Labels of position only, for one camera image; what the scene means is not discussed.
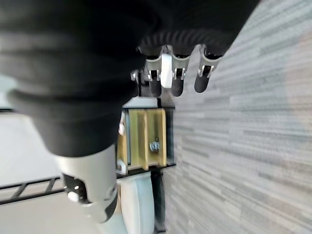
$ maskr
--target robotic hand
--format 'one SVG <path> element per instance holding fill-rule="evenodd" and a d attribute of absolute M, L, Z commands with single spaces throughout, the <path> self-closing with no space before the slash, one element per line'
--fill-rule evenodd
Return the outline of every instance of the robotic hand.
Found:
<path fill-rule="evenodd" d="M 172 46 L 172 93 L 183 91 L 201 44 L 195 90 L 229 49 L 259 0 L 2 0 L 0 73 L 16 79 L 13 107 L 55 154 L 70 200 L 103 223 L 117 202 L 114 143 L 122 105 L 145 66 L 161 94 L 161 51 Z"/>

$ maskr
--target metal bracket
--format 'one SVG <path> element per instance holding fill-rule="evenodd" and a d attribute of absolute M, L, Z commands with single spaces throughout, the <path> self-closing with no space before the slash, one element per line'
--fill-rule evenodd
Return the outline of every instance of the metal bracket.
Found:
<path fill-rule="evenodd" d="M 160 81 L 161 75 L 161 55 L 157 59 L 147 59 L 145 61 L 145 69 L 149 81 L 153 81 L 152 71 L 156 71 L 156 80 Z"/>
<path fill-rule="evenodd" d="M 177 79 L 176 73 L 178 69 L 182 69 L 182 75 L 181 80 L 184 80 L 187 67 L 189 65 L 190 57 L 188 56 L 186 58 L 177 58 L 175 55 L 172 54 L 172 78 Z"/>
<path fill-rule="evenodd" d="M 210 70 L 209 70 L 209 73 L 206 75 L 206 77 L 210 78 L 211 73 L 216 69 L 222 57 L 219 57 L 217 59 L 209 59 L 205 56 L 205 50 L 206 50 L 205 46 L 202 46 L 200 48 L 201 56 L 200 56 L 200 62 L 199 62 L 198 75 L 202 77 L 205 66 L 209 66 Z"/>

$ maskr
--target white plastic part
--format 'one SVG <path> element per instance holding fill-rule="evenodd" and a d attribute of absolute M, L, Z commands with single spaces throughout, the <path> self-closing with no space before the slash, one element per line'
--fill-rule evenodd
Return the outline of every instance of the white plastic part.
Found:
<path fill-rule="evenodd" d="M 161 86 L 167 89 L 171 88 L 172 84 L 172 57 L 168 54 L 161 55 Z"/>
<path fill-rule="evenodd" d="M 150 176 L 121 182 L 121 207 L 128 234 L 153 233 L 155 213 Z"/>

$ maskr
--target bolt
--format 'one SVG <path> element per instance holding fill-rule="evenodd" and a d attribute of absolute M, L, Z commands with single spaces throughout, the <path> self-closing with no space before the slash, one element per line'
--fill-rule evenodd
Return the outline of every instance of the bolt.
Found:
<path fill-rule="evenodd" d="M 158 141 L 153 141 L 150 143 L 150 150 L 152 152 L 158 152 L 160 149 L 160 143 Z"/>

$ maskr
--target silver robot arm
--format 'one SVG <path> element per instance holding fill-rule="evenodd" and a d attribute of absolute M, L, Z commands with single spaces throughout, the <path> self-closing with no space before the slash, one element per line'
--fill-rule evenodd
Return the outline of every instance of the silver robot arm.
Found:
<path fill-rule="evenodd" d="M 95 222 L 106 222 L 117 204 L 115 146 L 93 155 L 55 158 L 69 200 L 80 203 Z"/>

